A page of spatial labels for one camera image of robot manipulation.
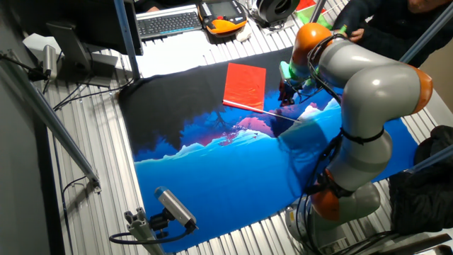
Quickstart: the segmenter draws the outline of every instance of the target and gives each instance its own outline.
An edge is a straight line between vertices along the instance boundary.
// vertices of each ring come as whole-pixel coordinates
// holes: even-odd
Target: metal pole
[[[73,141],[66,128],[64,128],[63,124],[49,106],[49,103],[45,100],[44,96],[28,80],[24,71],[19,69],[19,67],[15,64],[7,61],[0,61],[0,67],[0,76],[2,76],[10,84],[10,86],[19,88],[27,103],[31,105],[33,110],[39,115],[41,120],[46,124],[46,126],[48,126],[53,135],[66,149],[69,156],[71,156],[77,166],[80,167],[80,170],[82,170],[88,177],[94,186],[94,191],[101,191],[99,178],[93,172],[88,160],[86,160],[84,154],[79,149],[75,141]]]
[[[412,45],[412,47],[404,53],[399,60],[403,63],[409,63],[413,57],[423,48],[425,45],[439,32],[441,28],[452,18],[453,16],[453,3],[451,3],[445,11],[437,18],[434,23],[418,38],[418,40]]]
[[[132,42],[132,36],[130,35],[130,27],[127,21],[124,0],[115,0],[115,8],[118,20],[120,21],[122,38],[125,41],[127,56],[129,56],[129,62],[132,68],[132,77],[134,78],[134,81],[138,81],[140,79],[139,66],[137,64],[137,59],[135,58],[134,43]]]
[[[412,166],[406,172],[411,173],[411,174],[416,173],[416,172],[420,171],[421,169],[424,169],[425,167],[432,166],[433,164],[436,164],[439,161],[442,161],[451,156],[453,156],[453,144],[448,146],[447,148],[441,150],[440,152],[432,155],[431,157],[423,160],[422,162],[416,164],[415,166]]]
[[[314,7],[313,14],[310,18],[310,23],[318,22],[318,18],[321,15],[321,11],[323,10],[324,6],[326,5],[327,0],[318,0],[316,6]]]

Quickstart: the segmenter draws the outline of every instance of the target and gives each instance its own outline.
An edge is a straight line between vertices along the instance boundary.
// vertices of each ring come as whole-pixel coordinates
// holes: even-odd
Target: desk
[[[330,0],[326,4],[326,8],[335,5],[335,2]],[[339,8],[334,8],[329,13],[331,17],[328,17],[328,19],[333,20],[338,15],[339,10]],[[296,26],[293,28],[268,36],[253,26],[252,38],[248,42],[239,43],[224,40],[222,44],[212,45],[209,52],[203,53],[202,58],[200,58],[200,65],[291,47],[296,32],[302,25],[299,21],[295,21],[295,23]],[[148,42],[146,47],[159,47],[166,40]],[[123,68],[130,69],[128,59],[117,52],[105,50],[102,51],[102,54],[120,56],[120,64]],[[112,87],[118,86],[118,81],[112,82]],[[51,86],[46,98],[54,106],[73,89],[75,89],[73,84],[59,87]],[[103,90],[105,89],[96,87],[85,89],[82,86],[79,93],[86,95]],[[433,100],[437,100],[436,103],[438,104],[443,104],[439,99],[434,98]],[[127,231],[123,213],[127,210],[134,212],[135,208],[143,206],[125,125],[115,95],[104,93],[84,98],[81,103],[74,101],[57,112],[57,115],[78,143],[82,152],[87,156],[90,164],[96,169],[103,188],[100,195],[94,194],[84,189],[86,181],[83,180],[80,181],[83,185],[68,188],[65,194],[74,254],[147,254],[141,246],[120,246],[108,241],[109,235]],[[417,142],[429,137],[430,131],[437,125],[436,120],[427,109],[405,117],[403,121]],[[50,148],[53,147],[53,140],[50,139]],[[51,153],[55,185],[59,190],[60,182],[56,155],[59,159],[61,185],[65,186],[70,181],[82,177],[83,174],[58,142],[56,148],[56,152],[51,149]],[[343,226],[348,235],[346,239],[341,240],[339,245],[342,247],[347,244],[354,244],[374,232],[381,232],[390,228],[388,183],[381,181],[375,185],[381,193],[382,206],[370,216],[361,220],[354,220]],[[62,199],[60,196],[58,201],[61,211]],[[63,217],[61,221],[65,247],[67,253],[70,254]],[[297,251],[301,247],[298,242],[291,238],[284,222],[284,214],[281,212],[230,234],[203,242],[178,254],[298,254]]]

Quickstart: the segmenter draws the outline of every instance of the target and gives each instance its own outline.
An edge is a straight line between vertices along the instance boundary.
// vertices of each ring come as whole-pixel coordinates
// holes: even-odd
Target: gray robot arm
[[[392,154],[384,123],[421,110],[430,99],[432,81],[415,67],[347,40],[337,40],[323,51],[319,73],[329,84],[344,89],[343,139],[326,173],[352,195],[339,198],[330,190],[312,195],[318,217],[331,227],[379,207],[379,194],[370,181],[386,168]]]

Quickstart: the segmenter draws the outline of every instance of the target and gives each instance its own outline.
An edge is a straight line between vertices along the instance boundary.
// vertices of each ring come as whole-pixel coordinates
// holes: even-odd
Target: blue printed mat
[[[340,107],[322,91],[308,101],[280,108],[280,61],[291,49],[231,62],[266,68],[265,111],[302,124],[222,105],[228,63],[157,77],[123,91],[125,119],[137,178],[148,216],[160,213],[154,197],[170,189],[197,218],[200,228],[166,252],[181,251],[262,220],[301,195],[316,158],[341,126]],[[417,144],[401,120],[386,123],[394,153],[385,179],[412,166]],[[170,237],[184,231],[170,222]]]

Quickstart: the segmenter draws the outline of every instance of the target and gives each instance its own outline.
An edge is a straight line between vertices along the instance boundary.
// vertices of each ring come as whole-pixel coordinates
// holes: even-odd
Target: cable
[[[127,240],[121,240],[121,239],[116,239],[116,237],[126,237],[126,236],[132,236],[131,233],[118,233],[110,236],[108,239],[116,244],[127,244],[127,245],[138,245],[138,244],[165,244],[168,242],[174,242],[178,241],[179,239],[182,239],[186,235],[190,234],[190,230],[186,230],[182,235],[179,235],[177,237],[172,237],[172,238],[166,238],[166,239],[161,239],[161,240],[148,240],[148,241],[127,241]]]
[[[54,107],[54,111],[58,111],[58,110],[61,109],[63,106],[67,105],[69,102],[72,102],[72,101],[75,101],[75,100],[78,100],[78,99],[82,99],[82,98],[89,97],[89,96],[96,96],[96,95],[104,94],[104,93],[107,93],[107,92],[112,92],[112,91],[121,90],[121,89],[125,88],[126,86],[129,86],[133,81],[134,81],[134,80],[131,79],[131,80],[130,80],[129,82],[127,82],[126,84],[124,84],[124,85],[122,85],[122,86],[120,86],[120,87],[117,87],[117,88],[115,88],[115,89],[108,89],[108,90],[106,90],[106,91],[91,93],[91,94],[88,94],[88,95],[85,95],[85,96],[78,96],[78,97],[76,97],[76,98],[71,98],[71,99],[69,99],[68,101],[65,101],[65,102],[62,101],[62,102],[60,102],[58,105],[56,105],[56,106]]]
[[[305,192],[306,188],[309,186],[310,183],[313,183],[313,181],[314,181],[314,177],[315,177],[315,175],[316,175],[316,170],[317,170],[318,167],[319,167],[319,163],[321,163],[321,155],[320,155],[319,158],[317,159],[316,164],[315,164],[315,167],[313,168],[313,171],[312,171],[311,174],[310,174],[310,177],[306,180],[304,190],[302,191],[302,194],[301,194],[301,196],[300,196],[300,198],[299,198],[299,202],[297,203],[297,209],[296,209],[296,228],[297,228],[297,232],[299,233],[299,236],[301,237],[301,239],[302,239],[302,233],[300,232],[300,229],[299,229],[299,208],[300,208],[300,204],[301,204],[301,202],[302,202],[302,197],[303,197],[303,195],[304,195],[304,192]],[[308,227],[308,225],[307,225],[306,209],[307,209],[308,201],[309,201],[309,197],[306,196],[306,197],[305,197],[305,203],[304,203],[303,217],[304,217],[304,225],[305,225],[306,235],[307,235],[307,237],[309,238],[310,245],[305,244],[305,242],[303,241],[303,239],[302,239],[302,243],[303,243],[303,245],[304,245],[305,247],[309,248],[309,250],[311,250],[312,252],[314,252],[316,255],[322,255],[322,253],[318,250],[318,248],[317,248],[316,245],[314,244],[313,238],[312,238],[312,236],[311,236],[311,231],[309,231],[309,227]]]
[[[87,47],[86,51],[90,54],[90,58],[91,58],[91,73],[93,73],[93,67],[94,67],[93,55],[91,54],[90,48]]]
[[[58,63],[59,59],[60,59],[60,58],[62,57],[62,54],[63,54],[63,51],[62,51],[62,50],[60,50],[60,51],[59,51],[59,55],[58,55],[58,58],[57,58],[57,63]]]
[[[317,59],[321,49],[325,48],[327,44],[335,40],[336,38],[343,38],[345,40],[348,40],[344,35],[341,34],[335,34],[332,36],[329,36],[322,40],[318,45],[316,45],[312,50],[310,50],[308,54],[308,66],[309,66],[309,71],[310,71],[310,76],[311,78],[318,84],[322,89],[325,89],[328,94],[330,94],[337,102],[338,104],[341,105],[341,98],[340,96],[328,85],[326,84],[321,77],[319,76],[318,71],[314,67],[314,62]]]
[[[239,3],[238,1],[237,1],[237,3],[240,4],[244,10],[246,10],[246,12],[250,18],[253,18],[252,13],[250,13],[250,11],[248,10],[248,8],[245,5],[243,5],[242,3]]]
[[[76,181],[83,180],[84,178],[86,178],[86,176],[81,177],[81,178],[78,178],[78,179],[73,180],[73,181],[71,181],[70,183],[68,183],[68,185],[66,185],[66,187],[63,188],[62,195],[64,195],[64,192],[70,187],[70,185],[72,185],[72,184],[75,183]]]
[[[285,24],[286,24],[286,21],[283,21],[283,22],[281,22],[280,24],[278,24],[279,27],[277,27],[277,26],[275,26],[275,27],[270,27],[270,26],[269,26],[267,29],[268,29],[269,31],[272,31],[272,32],[274,32],[274,31],[279,31],[279,30],[282,30],[282,29],[285,27]]]
[[[43,95],[45,95],[45,92],[47,90],[47,86],[49,86],[49,82],[50,82],[50,79],[47,79],[47,81],[45,82],[44,89],[42,90],[42,94]]]
[[[322,90],[323,89],[320,88],[317,91],[315,91],[314,93],[312,93],[311,95],[304,95],[304,94],[300,93],[299,96],[306,96],[306,98],[304,100],[302,100],[302,97],[300,97],[299,104],[309,100],[312,96],[316,95],[317,93],[321,92]]]
[[[57,151],[57,140],[55,139],[54,135],[52,135],[52,139],[53,139],[53,142],[54,142],[55,160],[57,161],[59,188],[61,189],[62,188],[62,172],[61,172],[61,169],[59,167],[59,160],[58,160],[59,158],[58,158],[58,151]],[[63,204],[64,222],[66,224],[66,231],[68,232],[69,248],[71,249],[71,254],[74,255],[74,250],[72,248],[71,232],[69,231],[69,220],[68,220],[68,213],[67,213],[67,209],[66,209],[66,203],[64,201],[64,195],[62,196],[62,204]]]
[[[356,249],[356,248],[360,247],[361,245],[364,245],[363,247],[361,247],[360,249],[358,249],[357,251],[355,251],[354,253],[352,253],[350,255],[360,254],[362,251],[372,247],[377,242],[383,240],[383,238],[388,237],[391,234],[395,234],[395,233],[392,231],[384,231],[384,232],[376,233],[376,234],[372,235],[371,237],[363,239],[362,241],[357,242],[357,243],[349,246],[346,249],[337,251],[336,253],[331,254],[331,255],[345,255],[348,252],[351,252],[353,249]]]
[[[19,61],[15,61],[14,59],[12,59],[12,58],[10,58],[10,57],[7,57],[6,54],[5,54],[5,55],[0,54],[0,60],[7,60],[7,61],[10,61],[10,62],[12,62],[12,63],[14,63],[14,64],[17,64],[17,65],[21,66],[22,68],[27,69],[27,70],[30,71],[30,72],[34,72],[34,73],[36,73],[36,74],[39,74],[40,76],[45,76],[44,73],[39,72],[38,70],[33,69],[32,67],[29,67],[29,66],[26,65],[26,64],[22,64],[22,63],[20,63]]]
[[[308,200],[308,197],[307,197],[307,199],[305,200],[305,204],[304,204],[304,224],[305,224],[305,227],[306,227],[306,233],[307,233],[307,236],[309,238],[311,251],[314,252],[315,254],[322,255],[321,251],[319,251],[318,247],[314,243],[313,237],[311,235],[311,217],[310,217],[311,204],[310,204],[310,206],[307,206],[308,205],[308,201],[309,200]]]
[[[76,91],[80,88],[81,84],[77,84],[77,88],[74,89],[65,99],[63,99],[62,101],[60,101],[55,107],[54,107],[54,111],[55,110],[58,110],[59,107],[68,99],[72,96],[72,94],[76,93]]]

